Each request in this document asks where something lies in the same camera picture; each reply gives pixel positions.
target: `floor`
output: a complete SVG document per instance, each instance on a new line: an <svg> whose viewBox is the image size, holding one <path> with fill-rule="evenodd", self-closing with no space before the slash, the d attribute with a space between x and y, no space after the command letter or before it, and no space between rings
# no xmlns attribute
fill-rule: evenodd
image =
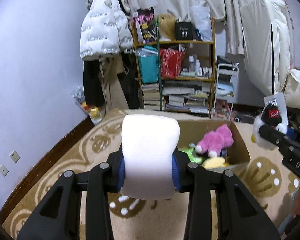
<svg viewBox="0 0 300 240"><path fill-rule="evenodd" d="M38 202L66 170L76 173L89 171L106 161L121 143L122 120L127 114L157 114L177 120L199 120L187 114L172 114L145 110L112 110L104 120L75 144L26 194L11 212L3 226L16 239L18 232ZM250 140L252 126L236 123L250 153L251 162L235 173L252 192L276 226L287 216L291 196L300 180L281 164L277 151L265 151ZM212 197L213 238L217 239L217 212L215 196ZM120 194L109 194L109 207L114 238L120 240L183 239L188 194L175 194L172 199L145 201ZM80 239L85 240L85 195L83 194L80 219Z"/></svg>

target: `black stripe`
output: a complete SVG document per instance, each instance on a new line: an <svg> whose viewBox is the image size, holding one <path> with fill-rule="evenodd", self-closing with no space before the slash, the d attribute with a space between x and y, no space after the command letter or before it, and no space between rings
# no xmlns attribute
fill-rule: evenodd
<svg viewBox="0 0 300 240"><path fill-rule="evenodd" d="M274 95L274 51L273 51L273 31L271 24L271 46L272 46L272 94Z"/></svg>

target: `black plush hat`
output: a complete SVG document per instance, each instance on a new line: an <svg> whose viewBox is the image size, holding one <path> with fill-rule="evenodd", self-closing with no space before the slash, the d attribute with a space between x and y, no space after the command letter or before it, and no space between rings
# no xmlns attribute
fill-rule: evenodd
<svg viewBox="0 0 300 240"><path fill-rule="evenodd" d="M282 122L277 100L269 101L261 114L261 120L272 127Z"/></svg>

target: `teal bag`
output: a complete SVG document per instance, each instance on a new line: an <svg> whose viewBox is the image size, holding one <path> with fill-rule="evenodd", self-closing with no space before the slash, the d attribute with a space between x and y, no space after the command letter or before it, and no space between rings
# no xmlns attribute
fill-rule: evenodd
<svg viewBox="0 0 300 240"><path fill-rule="evenodd" d="M157 83L159 79L158 50L144 46L137 52L143 84Z"/></svg>

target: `white foam pad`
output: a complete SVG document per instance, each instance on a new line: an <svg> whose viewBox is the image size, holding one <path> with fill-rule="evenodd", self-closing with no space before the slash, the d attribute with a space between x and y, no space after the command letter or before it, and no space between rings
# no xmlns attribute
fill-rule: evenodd
<svg viewBox="0 0 300 240"><path fill-rule="evenodd" d="M180 127L175 119L132 114L122 123L125 179L121 193L138 199L167 199L175 193L172 153Z"/></svg>

